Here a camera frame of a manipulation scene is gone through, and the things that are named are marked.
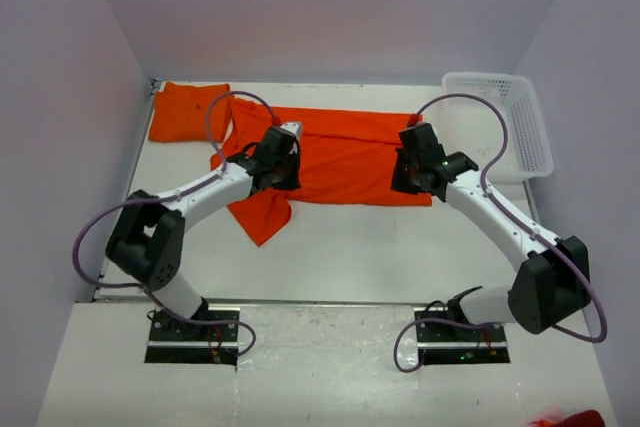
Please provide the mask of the orange t shirt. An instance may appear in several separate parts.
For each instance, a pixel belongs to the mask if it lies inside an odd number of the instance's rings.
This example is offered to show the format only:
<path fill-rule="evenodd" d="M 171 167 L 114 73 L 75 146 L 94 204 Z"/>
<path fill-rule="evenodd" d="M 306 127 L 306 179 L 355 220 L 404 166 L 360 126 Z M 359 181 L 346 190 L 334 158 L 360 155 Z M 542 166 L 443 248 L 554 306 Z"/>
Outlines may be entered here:
<path fill-rule="evenodd" d="M 229 91 L 229 84 L 194 86 L 166 82 L 154 99 L 148 139 L 161 143 L 208 141 L 205 128 L 208 108 Z"/>
<path fill-rule="evenodd" d="M 410 120 L 408 113 L 275 107 L 238 97 L 223 100 L 205 117 L 204 132 L 223 140 L 229 157 L 252 141 L 258 141 L 273 124 L 272 117 L 303 124 L 301 187 L 294 191 L 268 189 L 231 204 L 228 210 L 257 246 L 266 243 L 291 220 L 292 201 L 383 207 L 429 207 L 428 194 L 408 195 L 391 190 L 398 133 Z"/>

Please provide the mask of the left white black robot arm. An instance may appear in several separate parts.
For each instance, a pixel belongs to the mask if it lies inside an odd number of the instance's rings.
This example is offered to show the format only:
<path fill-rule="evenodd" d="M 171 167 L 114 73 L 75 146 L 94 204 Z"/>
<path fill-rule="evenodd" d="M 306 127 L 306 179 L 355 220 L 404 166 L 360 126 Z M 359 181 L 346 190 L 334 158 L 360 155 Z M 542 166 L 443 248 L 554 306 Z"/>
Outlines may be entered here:
<path fill-rule="evenodd" d="M 200 221 L 265 190 L 300 187 L 303 125 L 269 127 L 252 152 L 223 160 L 207 175 L 158 195 L 131 194 L 107 242 L 106 257 L 173 316 L 183 338 L 201 337 L 210 324 L 208 304 L 180 272 L 185 234 Z"/>

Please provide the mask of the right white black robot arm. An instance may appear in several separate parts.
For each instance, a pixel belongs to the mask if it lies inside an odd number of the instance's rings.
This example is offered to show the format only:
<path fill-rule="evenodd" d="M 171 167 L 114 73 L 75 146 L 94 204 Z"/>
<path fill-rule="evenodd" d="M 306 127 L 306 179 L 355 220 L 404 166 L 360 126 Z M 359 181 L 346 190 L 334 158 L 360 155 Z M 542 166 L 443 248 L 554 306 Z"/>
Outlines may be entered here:
<path fill-rule="evenodd" d="M 402 130 L 394 191 L 430 194 L 470 220 L 515 270 L 509 287 L 473 287 L 449 300 L 448 332 L 467 340 L 482 324 L 516 323 L 540 334 L 591 303 L 589 259 L 577 237 L 562 239 L 517 209 L 466 154 L 446 154 L 433 127 Z"/>

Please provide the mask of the white plastic laundry basket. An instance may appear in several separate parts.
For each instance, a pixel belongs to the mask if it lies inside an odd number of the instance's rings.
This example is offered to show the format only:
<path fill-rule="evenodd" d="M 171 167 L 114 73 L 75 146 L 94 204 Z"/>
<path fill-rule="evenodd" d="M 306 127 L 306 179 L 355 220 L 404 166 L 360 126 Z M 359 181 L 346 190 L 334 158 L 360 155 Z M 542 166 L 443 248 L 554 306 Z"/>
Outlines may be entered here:
<path fill-rule="evenodd" d="M 494 182 L 524 182 L 548 177 L 554 170 L 551 148 L 541 108 L 532 83 L 521 76 L 450 72 L 442 78 L 445 94 L 464 93 L 491 103 L 469 98 L 450 98 L 438 108 L 438 131 L 444 145 L 467 154 L 484 167 L 501 147 L 506 150 L 490 168 L 488 178 Z"/>

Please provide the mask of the folded orange t shirt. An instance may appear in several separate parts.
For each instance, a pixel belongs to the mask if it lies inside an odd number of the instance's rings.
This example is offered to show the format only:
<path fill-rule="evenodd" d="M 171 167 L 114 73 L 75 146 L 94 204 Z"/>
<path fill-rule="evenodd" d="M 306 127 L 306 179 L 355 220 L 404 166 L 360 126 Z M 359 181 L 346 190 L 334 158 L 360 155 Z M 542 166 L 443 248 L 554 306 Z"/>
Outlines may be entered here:
<path fill-rule="evenodd" d="M 148 139 L 161 143 L 208 141 L 205 128 L 208 108 L 229 91 L 229 84 L 194 86 L 166 82 L 154 99 Z"/>

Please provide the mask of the red cloth at edge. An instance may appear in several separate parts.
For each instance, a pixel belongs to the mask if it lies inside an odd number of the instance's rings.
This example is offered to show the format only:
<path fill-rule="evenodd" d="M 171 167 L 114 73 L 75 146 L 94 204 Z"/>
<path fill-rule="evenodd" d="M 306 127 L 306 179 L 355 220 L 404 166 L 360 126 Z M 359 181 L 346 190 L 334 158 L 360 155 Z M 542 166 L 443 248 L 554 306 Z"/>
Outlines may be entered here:
<path fill-rule="evenodd" d="M 596 410 L 565 415 L 561 411 L 548 411 L 525 423 L 530 427 L 605 427 L 606 423 Z"/>

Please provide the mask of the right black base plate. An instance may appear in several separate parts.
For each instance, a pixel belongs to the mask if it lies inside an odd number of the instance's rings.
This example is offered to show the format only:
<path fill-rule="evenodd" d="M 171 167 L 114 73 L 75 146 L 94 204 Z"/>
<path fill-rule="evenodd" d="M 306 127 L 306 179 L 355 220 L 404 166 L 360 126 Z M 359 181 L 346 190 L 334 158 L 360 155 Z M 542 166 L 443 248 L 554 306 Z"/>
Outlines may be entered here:
<path fill-rule="evenodd" d="M 500 324 L 484 330 L 467 330 L 441 323 L 424 322 L 425 318 L 445 318 L 441 302 L 415 308 L 414 317 L 419 361 L 424 365 L 480 365 L 511 362 L 506 334 Z"/>

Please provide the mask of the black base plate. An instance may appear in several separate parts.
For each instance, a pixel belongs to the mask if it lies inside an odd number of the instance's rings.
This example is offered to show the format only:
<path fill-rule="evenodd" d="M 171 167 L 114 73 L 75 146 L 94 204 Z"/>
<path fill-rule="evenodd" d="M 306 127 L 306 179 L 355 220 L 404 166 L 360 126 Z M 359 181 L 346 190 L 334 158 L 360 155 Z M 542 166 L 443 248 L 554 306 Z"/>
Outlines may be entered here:
<path fill-rule="evenodd" d="M 217 326 L 182 323 L 158 310 L 149 311 L 147 318 L 145 363 L 237 366 L 239 309 L 204 312 L 205 321 L 225 320 Z"/>
<path fill-rule="evenodd" d="M 511 362 L 506 334 L 500 324 L 484 330 L 467 330 L 441 323 L 424 322 L 425 318 L 445 318 L 441 302 L 415 308 L 414 317 L 419 361 L 424 365 L 480 365 Z"/>

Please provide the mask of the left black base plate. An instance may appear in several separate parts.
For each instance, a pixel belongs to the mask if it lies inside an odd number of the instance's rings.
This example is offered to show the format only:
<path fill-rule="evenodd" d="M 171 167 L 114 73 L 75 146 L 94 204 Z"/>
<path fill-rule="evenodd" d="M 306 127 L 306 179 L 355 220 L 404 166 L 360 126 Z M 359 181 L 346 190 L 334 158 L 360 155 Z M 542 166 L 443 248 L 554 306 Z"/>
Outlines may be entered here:
<path fill-rule="evenodd" d="M 182 323 L 158 310 L 149 311 L 147 318 L 145 363 L 237 366 L 239 309 L 204 312 L 205 321 L 225 320 L 217 326 Z"/>

